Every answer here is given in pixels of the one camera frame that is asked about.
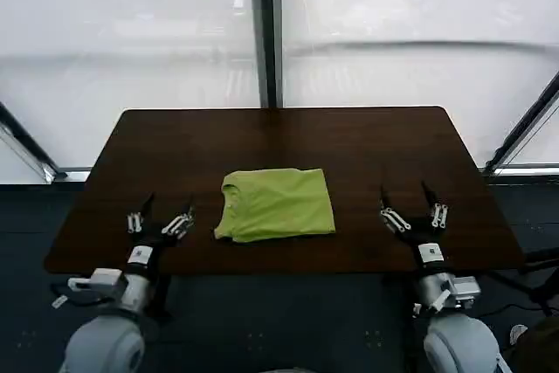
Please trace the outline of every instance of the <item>frosted glass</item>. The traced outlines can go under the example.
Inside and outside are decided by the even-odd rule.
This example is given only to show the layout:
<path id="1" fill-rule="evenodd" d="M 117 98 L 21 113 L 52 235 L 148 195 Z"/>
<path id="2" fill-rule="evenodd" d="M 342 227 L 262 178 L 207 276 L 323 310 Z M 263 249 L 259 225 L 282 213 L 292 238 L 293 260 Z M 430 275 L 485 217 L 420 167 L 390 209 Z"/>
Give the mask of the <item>frosted glass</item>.
<path id="1" fill-rule="evenodd" d="M 553 0 L 282 0 L 288 107 L 446 109 L 478 166 L 559 68 Z"/>
<path id="2" fill-rule="evenodd" d="M 128 108 L 258 107 L 252 0 L 0 0 L 0 100 L 62 167 Z"/>

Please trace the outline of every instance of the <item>green t-shirt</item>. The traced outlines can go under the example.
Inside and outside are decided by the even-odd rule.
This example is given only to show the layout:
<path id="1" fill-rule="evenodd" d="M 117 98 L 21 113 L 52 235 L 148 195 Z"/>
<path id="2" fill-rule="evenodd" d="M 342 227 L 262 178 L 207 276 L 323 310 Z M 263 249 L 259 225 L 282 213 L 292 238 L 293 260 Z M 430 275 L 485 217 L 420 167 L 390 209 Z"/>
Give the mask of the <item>green t-shirt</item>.
<path id="1" fill-rule="evenodd" d="M 322 169 L 237 171 L 224 178 L 216 238 L 252 242 L 335 231 Z"/>

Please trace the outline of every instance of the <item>gray carpet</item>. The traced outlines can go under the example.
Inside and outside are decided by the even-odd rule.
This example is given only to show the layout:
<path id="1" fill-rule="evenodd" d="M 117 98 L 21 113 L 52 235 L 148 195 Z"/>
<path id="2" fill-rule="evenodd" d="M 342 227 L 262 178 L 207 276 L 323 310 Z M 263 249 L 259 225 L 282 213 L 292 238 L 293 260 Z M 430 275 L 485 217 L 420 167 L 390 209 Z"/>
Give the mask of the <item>gray carpet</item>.
<path id="1" fill-rule="evenodd" d="M 559 246 L 559 187 L 493 187 L 525 251 Z M 78 192 L 0 191 L 0 302 L 3 371 L 56 372 L 72 332 L 94 309 L 55 310 L 43 257 Z M 517 277 L 515 273 L 507 275 Z M 538 284 L 545 273 L 523 278 Z M 508 303 L 533 307 L 525 296 L 489 279 L 471 314 Z M 142 372 L 256 372 L 301 367 L 320 372 L 401 372 L 403 322 L 399 287 L 374 274 L 210 276 L 174 279 L 173 320 L 149 325 Z M 515 323 L 542 314 L 511 308 L 484 318 L 501 345 Z M 429 371 L 420 362 L 421 371 Z"/>

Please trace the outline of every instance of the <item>robotic arm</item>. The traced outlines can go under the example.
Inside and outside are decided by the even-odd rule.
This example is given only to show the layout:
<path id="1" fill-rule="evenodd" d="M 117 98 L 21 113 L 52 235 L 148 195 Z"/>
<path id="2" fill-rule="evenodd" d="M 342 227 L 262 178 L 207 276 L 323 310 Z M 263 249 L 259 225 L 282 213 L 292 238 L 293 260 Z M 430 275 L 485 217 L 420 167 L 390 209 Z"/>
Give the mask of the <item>robotic arm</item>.
<path id="1" fill-rule="evenodd" d="M 422 183 L 430 207 L 427 217 L 406 219 L 390 206 L 381 187 L 380 216 L 399 239 L 409 245 L 418 264 L 414 280 L 419 303 L 413 317 L 431 316 L 424 351 L 436 373 L 511 373 L 499 345 L 485 323 L 460 313 L 481 290 L 475 277 L 450 273 L 438 240 L 446 228 L 449 207 Z"/>
<path id="2" fill-rule="evenodd" d="M 101 314 L 80 327 L 66 346 L 59 373 L 134 373 L 145 351 L 139 317 L 154 293 L 162 251 L 176 245 L 194 224 L 188 204 L 169 224 L 147 222 L 154 196 L 127 217 L 135 244 L 124 272 L 97 268 L 89 279 L 68 280 L 74 292 L 90 291 L 114 299 Z"/>

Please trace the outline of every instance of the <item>dark brown tabletop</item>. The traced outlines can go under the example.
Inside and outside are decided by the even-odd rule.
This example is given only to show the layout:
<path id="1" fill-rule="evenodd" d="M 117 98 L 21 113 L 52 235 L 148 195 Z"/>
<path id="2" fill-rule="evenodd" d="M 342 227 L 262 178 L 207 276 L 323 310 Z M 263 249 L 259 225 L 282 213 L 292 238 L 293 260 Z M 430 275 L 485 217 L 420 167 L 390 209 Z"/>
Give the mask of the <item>dark brown tabletop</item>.
<path id="1" fill-rule="evenodd" d="M 234 244 L 215 240 L 221 182 L 235 170 L 322 168 L 336 234 Z M 428 205 L 424 180 L 450 206 L 441 246 L 455 269 L 513 268 L 521 250 L 440 107 L 134 110 L 111 134 L 45 259 L 51 273 L 123 266 L 126 215 L 154 191 L 167 222 L 190 194 L 197 221 L 162 273 L 376 273 L 415 268 L 379 218 L 382 184 L 406 216 Z"/>

